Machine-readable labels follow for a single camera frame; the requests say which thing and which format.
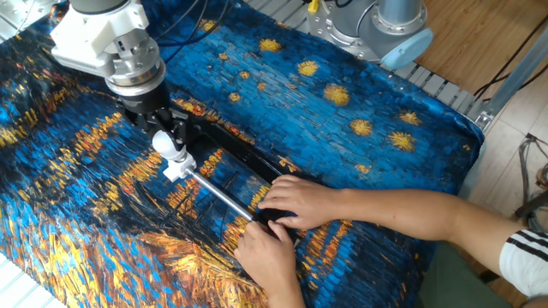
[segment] human arm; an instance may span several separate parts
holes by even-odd
[[[258,222],[250,222],[234,250],[236,259],[266,292],[270,308],[302,308],[301,287],[295,272],[295,251],[285,228],[275,222],[269,227],[277,239]]]
[[[447,240],[499,275],[504,243],[516,231],[524,229],[449,194],[421,190],[334,190],[291,175],[273,182],[259,208],[293,211],[297,217],[278,220],[288,228],[314,228],[330,220],[349,219],[377,223],[422,240]]]

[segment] black cable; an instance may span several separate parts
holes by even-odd
[[[176,47],[176,46],[183,47],[183,46],[186,46],[188,44],[194,44],[194,43],[199,42],[201,39],[205,38],[206,36],[211,34],[213,31],[215,31],[215,29],[217,29],[217,27],[220,25],[221,21],[223,20],[223,18],[225,16],[227,8],[229,7],[229,2],[230,2],[230,0],[226,0],[226,2],[224,3],[223,11],[221,12],[221,15],[219,16],[219,18],[217,19],[217,22],[215,23],[215,25],[213,25],[211,27],[211,29],[207,30],[205,33],[203,33],[199,37],[196,37],[196,38],[184,41],[184,42],[162,43],[162,44],[158,44],[158,46],[159,47]]]
[[[545,151],[542,150],[542,147],[540,146],[540,144],[548,146],[548,143],[528,133],[525,140],[521,142],[520,148],[519,148],[521,179],[523,181],[523,204],[518,210],[515,211],[516,214],[518,212],[523,212],[527,207],[531,207],[532,205],[530,204],[530,201],[538,196],[538,194],[531,195],[529,193],[529,175],[527,172],[527,157],[529,154],[529,148],[531,147],[531,144],[536,144],[540,152],[544,154],[544,156],[548,159],[548,155],[546,154]],[[548,163],[539,172],[538,181],[542,180],[542,181],[548,182],[548,178],[546,179],[544,178],[545,169],[548,169]],[[536,215],[536,211],[539,209],[540,207],[532,209],[532,211],[529,214],[527,214],[527,222],[529,223],[529,227],[533,231],[546,232],[546,230],[539,223],[539,220]]]
[[[531,33],[529,33],[529,35],[527,36],[527,38],[525,38],[525,40],[523,41],[523,43],[521,43],[520,47],[514,52],[514,55],[512,55],[510,57],[510,59],[508,59],[508,61],[503,65],[503,67],[498,71],[498,73],[495,75],[495,77],[493,77],[493,79],[491,81],[489,81],[487,84],[483,85],[480,89],[478,89],[478,91],[476,91],[476,93],[474,94],[474,96],[476,97],[475,100],[478,100],[480,99],[484,94],[485,92],[487,91],[487,89],[489,89],[490,86],[496,84],[497,82],[499,81],[502,81],[506,78],[508,78],[507,76],[509,76],[509,74],[507,76],[504,76],[502,77],[502,79],[500,79],[499,81],[497,81],[497,78],[498,76],[500,76],[504,70],[512,63],[512,61],[514,61],[514,59],[517,57],[517,55],[521,52],[521,50],[523,50],[523,48],[525,47],[525,45],[529,42],[529,40],[531,40],[531,38],[533,37],[533,35],[548,21],[548,15],[542,20],[540,21],[540,23],[531,31]]]
[[[526,86],[529,86],[533,81],[535,81],[538,77],[540,77],[540,75],[542,75],[546,70],[548,70],[548,64],[546,64],[537,74],[535,74],[533,77],[531,77],[529,80],[527,80],[523,85],[521,85],[520,88],[518,89],[518,91],[520,91],[521,89],[523,89]],[[486,98],[483,101],[484,102],[489,102],[489,101],[491,101],[491,99],[492,98]]]
[[[177,19],[176,22],[173,23],[173,25],[171,25],[169,28],[167,28],[164,32],[162,32],[160,35],[158,35],[154,40],[155,41],[158,41],[159,39],[161,39],[162,37],[164,37],[167,33],[169,33],[171,30],[173,30],[174,27],[177,27],[177,25],[185,18],[187,17],[188,14],[190,14],[190,12],[194,9],[194,7],[196,6],[196,4],[198,4],[200,0],[194,0],[194,3],[192,3],[192,5],[190,6],[190,8],[187,9],[187,11],[181,15],[181,17],[179,17],[179,19]]]
[[[347,0],[347,2],[345,2],[344,4],[340,4],[339,3],[339,0],[335,0],[335,5],[339,8],[339,9],[342,9],[342,8],[346,8],[349,4],[352,3],[353,0]]]
[[[200,26],[200,23],[202,21],[202,18],[204,17],[204,13],[206,12],[206,9],[207,9],[207,4],[209,3],[209,0],[205,0],[204,1],[204,7],[202,8],[202,12],[200,13],[200,17],[198,17],[198,20],[196,21],[196,24],[194,24],[194,28],[192,29],[192,32],[190,33],[190,35],[188,35],[187,39],[185,40],[185,42],[188,42],[195,34],[196,34],[196,31],[198,30],[198,27]],[[177,48],[177,50],[175,50],[174,53],[171,54],[170,57],[168,57],[164,62],[167,64],[169,63],[171,60],[173,60],[173,58],[176,56],[176,54],[179,53],[179,51],[181,51],[182,47],[184,45],[181,45],[179,46],[179,48]]]

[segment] painted canvas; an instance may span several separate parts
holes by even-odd
[[[143,0],[152,37],[189,2]],[[224,0],[211,0],[199,34]],[[196,44],[192,13],[162,43],[172,103],[218,122],[289,172],[330,187],[455,194],[481,131],[376,65],[229,0]],[[69,307],[266,307],[232,252],[245,221],[167,163],[101,79],[63,68],[67,5],[0,45],[0,252]],[[269,186],[223,149],[200,173],[250,211]],[[301,233],[309,307],[412,307],[435,243],[364,222]]]

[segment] striped sleeve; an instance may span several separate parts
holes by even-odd
[[[499,265],[504,279],[526,296],[548,295],[548,234],[516,232],[504,243]]]

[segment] wooden floor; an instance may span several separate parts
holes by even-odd
[[[497,73],[548,15],[548,2],[544,0],[425,0],[425,3],[435,39],[418,63],[471,93]],[[535,35],[525,51],[538,36]],[[495,87],[491,89],[485,98],[495,90]],[[491,125],[470,201],[508,217],[521,205],[517,150],[527,133],[548,141],[548,73],[519,91]],[[548,160],[533,149],[528,159],[530,178],[546,163]],[[548,227],[548,212],[543,212],[541,221]],[[467,260],[478,271],[484,269],[470,257]],[[515,307],[526,300],[502,279],[492,283],[491,288]]]

